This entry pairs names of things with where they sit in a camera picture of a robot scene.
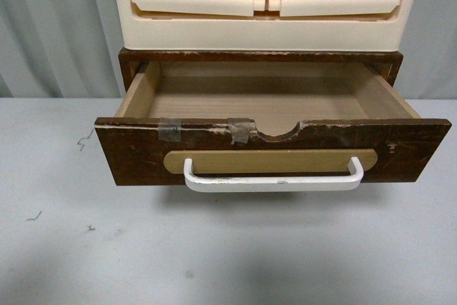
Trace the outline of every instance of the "white metal handle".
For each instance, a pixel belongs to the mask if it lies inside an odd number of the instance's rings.
[[[348,169],[348,176],[201,178],[194,175],[192,159],[184,160],[186,185],[197,192],[346,191],[355,189],[363,178],[363,167],[357,157],[351,157]]]

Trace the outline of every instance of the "scratch mark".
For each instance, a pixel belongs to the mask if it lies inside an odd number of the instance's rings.
[[[357,148],[358,146],[358,130],[356,128],[356,143],[354,144],[354,148]]]
[[[421,159],[421,162],[424,162],[425,160],[428,160],[429,158],[431,158],[432,155],[427,155],[426,157],[424,157],[423,159]]]
[[[376,138],[374,141],[376,141],[376,143],[374,144],[375,146],[379,145],[382,141],[384,140],[384,136],[382,133],[379,133],[376,135]]]
[[[384,165],[383,169],[386,169],[387,166],[388,166],[389,164],[391,164],[392,161],[395,160],[395,159],[396,159],[397,157],[399,157],[400,155],[401,155],[401,154],[397,154],[397,155],[395,155],[392,159],[390,159],[389,162],[387,162],[387,163]]]
[[[399,142],[397,145],[401,146],[403,148],[416,150],[416,146],[412,146],[410,144],[406,144],[405,142]]]
[[[43,213],[43,211],[40,211],[35,218],[28,218],[27,221],[36,221],[38,219],[38,217],[41,216],[41,214]]]
[[[90,139],[92,134],[94,133],[94,130],[95,130],[95,128],[92,129],[91,133],[87,137],[83,137],[82,139],[80,139],[78,141],[78,145],[81,146],[81,149],[79,149],[79,151],[83,151],[83,148],[85,146],[85,144],[82,144],[81,141],[83,141],[84,139]]]

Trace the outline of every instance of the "drawer front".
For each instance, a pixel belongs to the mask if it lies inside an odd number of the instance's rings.
[[[395,51],[413,5],[413,0],[401,0],[388,14],[281,17],[278,11],[169,14],[116,1],[124,44],[139,51]]]
[[[272,137],[257,131],[253,121],[251,124],[247,143],[234,144],[232,126],[227,119],[183,119],[179,141],[164,141],[159,136],[158,119],[99,118],[96,132],[118,185],[184,184],[183,174],[171,173],[165,166],[164,160],[171,151],[289,149],[373,149],[377,161],[366,170],[362,182],[398,182],[418,178],[451,127],[445,119],[316,120],[301,121],[289,133]],[[309,175],[270,170],[268,173],[256,171],[249,176],[272,174]],[[328,170],[325,173],[313,171],[312,175],[328,175]]]

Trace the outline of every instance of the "table surface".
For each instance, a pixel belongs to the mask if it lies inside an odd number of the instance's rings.
[[[0,304],[456,304],[454,128],[416,183],[199,194],[114,184],[119,103],[0,99]]]

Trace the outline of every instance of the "wooden drawer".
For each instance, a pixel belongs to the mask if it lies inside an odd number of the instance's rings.
[[[364,182],[415,181],[451,127],[392,89],[399,53],[123,50],[120,61],[126,97],[95,123],[118,185],[184,184],[186,157],[204,176],[287,177],[344,175],[358,156]]]

